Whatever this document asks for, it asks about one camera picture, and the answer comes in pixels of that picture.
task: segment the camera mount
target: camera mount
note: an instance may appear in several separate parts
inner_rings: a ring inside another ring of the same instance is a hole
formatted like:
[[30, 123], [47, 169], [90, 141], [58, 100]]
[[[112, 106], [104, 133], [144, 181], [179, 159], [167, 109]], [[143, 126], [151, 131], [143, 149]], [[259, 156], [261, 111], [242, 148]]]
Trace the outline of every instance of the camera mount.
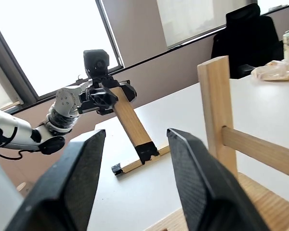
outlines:
[[[130, 104], [137, 97], [130, 81], [118, 82], [108, 74], [109, 55], [104, 50], [84, 51], [83, 57], [86, 73], [92, 83], [79, 96], [79, 113], [96, 110], [98, 114], [106, 115], [115, 112], [141, 163], [144, 165], [153, 156], [159, 156], [156, 146]], [[120, 164], [113, 166], [112, 170], [115, 175], [123, 173]]]

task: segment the black tape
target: black tape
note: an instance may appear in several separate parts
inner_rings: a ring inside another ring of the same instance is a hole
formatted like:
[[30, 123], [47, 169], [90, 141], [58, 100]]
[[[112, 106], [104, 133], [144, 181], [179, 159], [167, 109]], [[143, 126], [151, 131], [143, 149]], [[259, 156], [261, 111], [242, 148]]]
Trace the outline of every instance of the black tape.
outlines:
[[123, 173], [123, 170], [121, 169], [120, 163], [117, 164], [117, 165], [112, 166], [112, 167], [111, 167], [111, 170], [112, 170], [112, 172], [115, 174], [115, 176]]
[[156, 148], [155, 144], [152, 141], [136, 146], [135, 150], [143, 165], [145, 164], [146, 161], [151, 160], [151, 156], [159, 155], [158, 149]]

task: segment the tabletop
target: tabletop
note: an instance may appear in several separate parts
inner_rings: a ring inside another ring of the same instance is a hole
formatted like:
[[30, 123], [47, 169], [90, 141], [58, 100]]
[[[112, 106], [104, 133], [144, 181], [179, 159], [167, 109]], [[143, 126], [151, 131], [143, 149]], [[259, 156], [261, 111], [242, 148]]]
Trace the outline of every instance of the tabletop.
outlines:
[[[231, 79], [234, 128], [289, 148], [289, 82], [261, 82], [251, 76]], [[207, 146], [200, 84], [135, 109], [157, 148], [168, 145], [167, 128], [192, 133]], [[171, 155], [115, 177], [111, 167], [138, 159], [118, 119], [105, 129], [99, 185], [89, 231], [143, 231], [181, 207]], [[238, 171], [289, 201], [289, 176], [237, 152]]]

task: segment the cable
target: cable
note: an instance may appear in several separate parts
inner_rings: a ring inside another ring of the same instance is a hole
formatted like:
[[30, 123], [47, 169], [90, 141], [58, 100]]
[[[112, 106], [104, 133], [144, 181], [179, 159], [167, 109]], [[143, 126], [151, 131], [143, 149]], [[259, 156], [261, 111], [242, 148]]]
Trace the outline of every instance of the cable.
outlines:
[[22, 151], [24, 151], [24, 150], [20, 150], [18, 152], [19, 157], [8, 157], [8, 156], [4, 156], [4, 155], [1, 155], [1, 154], [0, 154], [0, 157], [2, 157], [3, 159], [7, 159], [7, 160], [20, 160], [20, 159], [23, 158], [23, 155], [21, 154]]

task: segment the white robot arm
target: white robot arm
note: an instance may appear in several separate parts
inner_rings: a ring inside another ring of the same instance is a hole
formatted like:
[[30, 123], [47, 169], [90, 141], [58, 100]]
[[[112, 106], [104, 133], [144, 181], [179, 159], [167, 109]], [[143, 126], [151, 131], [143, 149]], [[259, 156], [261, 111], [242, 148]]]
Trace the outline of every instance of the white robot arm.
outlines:
[[71, 86], [57, 91], [56, 101], [45, 120], [37, 127], [0, 110], [0, 147], [52, 154], [65, 144], [77, 118], [79, 95], [86, 86]]

